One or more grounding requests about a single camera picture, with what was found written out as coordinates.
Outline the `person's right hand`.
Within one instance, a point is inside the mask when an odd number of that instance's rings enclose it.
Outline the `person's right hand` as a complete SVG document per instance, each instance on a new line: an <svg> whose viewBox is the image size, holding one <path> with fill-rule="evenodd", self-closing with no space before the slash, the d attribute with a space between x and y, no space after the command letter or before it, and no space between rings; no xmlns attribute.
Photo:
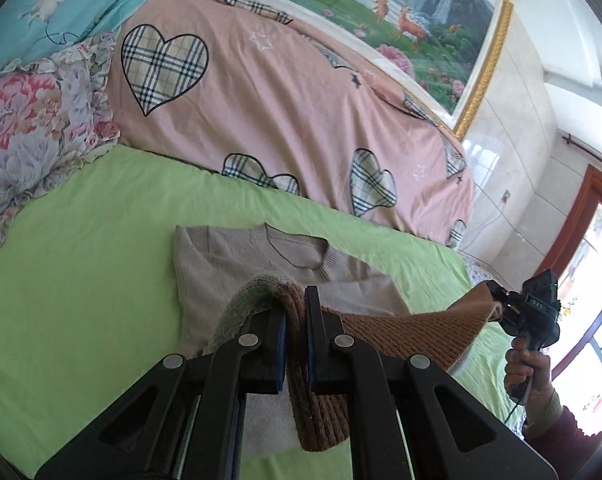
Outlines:
<svg viewBox="0 0 602 480"><path fill-rule="evenodd" d="M539 415L548 407L554 396L551 385L550 359L545 353L532 351L523 337L514 338L505 354L505 380L507 393L513 393L518 385L528 384L529 395L525 402L526 421Z"/></svg>

